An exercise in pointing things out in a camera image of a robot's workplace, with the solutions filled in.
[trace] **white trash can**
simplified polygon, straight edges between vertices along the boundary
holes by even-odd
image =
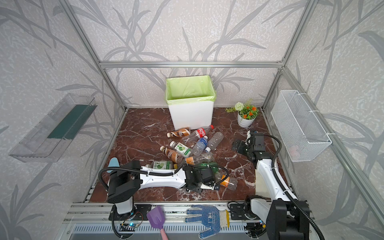
[[[215,100],[208,75],[167,79],[166,102],[174,129],[211,125]]]

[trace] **blue dotted glove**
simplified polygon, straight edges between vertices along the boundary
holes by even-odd
[[[187,215],[184,222],[201,222],[207,227],[204,231],[199,232],[199,238],[205,239],[220,232],[222,227],[228,226],[228,211],[219,211],[217,207],[210,205],[191,205],[191,209],[185,212]]]

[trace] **plastic bottle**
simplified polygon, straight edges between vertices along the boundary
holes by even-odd
[[[175,150],[161,146],[160,151],[162,151],[170,160],[174,163],[178,163],[183,160],[183,156],[177,153]]]
[[[187,157],[185,162],[191,165],[198,165],[203,162],[213,162],[214,160],[215,159],[213,153],[205,152],[200,156]]]
[[[199,138],[204,137],[207,135],[212,129],[214,128],[213,125],[210,125],[208,127],[201,127],[199,129],[196,129],[193,133],[190,135],[183,137],[181,142],[183,144],[188,144],[189,146],[192,145],[193,142],[198,140]]]
[[[153,169],[174,169],[173,161],[153,161],[145,166]]]
[[[219,182],[223,178],[225,178],[225,174],[221,174],[219,172],[215,173],[216,181]],[[229,190],[236,190],[237,187],[237,179],[234,177],[227,177],[224,182],[220,183],[221,186],[228,188]]]
[[[176,152],[181,154],[183,157],[189,157],[192,154],[192,149],[183,145],[180,142],[172,141],[169,145],[170,147],[173,147],[176,150]]]
[[[197,143],[194,145],[194,147],[192,148],[192,154],[194,156],[200,156],[200,154],[202,154],[202,152],[204,151],[204,149],[207,147],[207,144],[208,144],[208,141],[207,141],[208,137],[207,136],[204,136],[202,138],[200,138]]]
[[[220,144],[220,142],[223,140],[223,138],[224,138],[224,135],[221,132],[215,133],[215,135],[209,140],[205,151],[210,152],[212,150],[215,150],[217,146]]]
[[[203,162],[203,163],[198,164],[199,167],[210,167],[210,166],[217,166],[217,165],[218,165],[217,162]],[[217,173],[218,168],[212,167],[212,172]]]
[[[191,134],[191,130],[188,127],[181,128],[179,130],[173,131],[173,132],[168,132],[167,137],[185,137]]]

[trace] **brown marble surface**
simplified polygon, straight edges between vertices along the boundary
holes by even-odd
[[[136,202],[244,200],[247,195],[254,195],[255,169],[245,156],[232,151],[232,142],[235,139],[245,140],[247,131],[250,129],[269,133],[261,112],[248,128],[241,128],[237,124],[236,114],[226,113],[224,108],[214,108],[212,124],[215,129],[208,133],[209,138],[219,131],[225,136],[213,154],[215,161],[229,170],[230,177],[238,180],[235,191],[221,187],[219,191],[203,190],[199,194],[197,192],[188,193],[184,189],[172,187],[153,187],[139,190],[134,195],[134,200]],[[177,137],[167,138],[166,133],[173,130],[167,108],[129,109],[108,159],[116,157],[120,165],[131,160],[140,160],[142,166],[153,160],[166,161],[167,157],[159,149],[161,146],[167,146],[172,140],[179,139]],[[267,151],[273,154],[275,148],[272,140],[266,137],[265,142]],[[105,172],[103,178],[107,182],[109,174]],[[106,199],[107,192],[98,182],[90,202],[106,202]]]

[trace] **wire mesh basket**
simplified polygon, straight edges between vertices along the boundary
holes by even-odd
[[[280,91],[271,115],[293,162],[313,160],[332,143],[297,90]]]

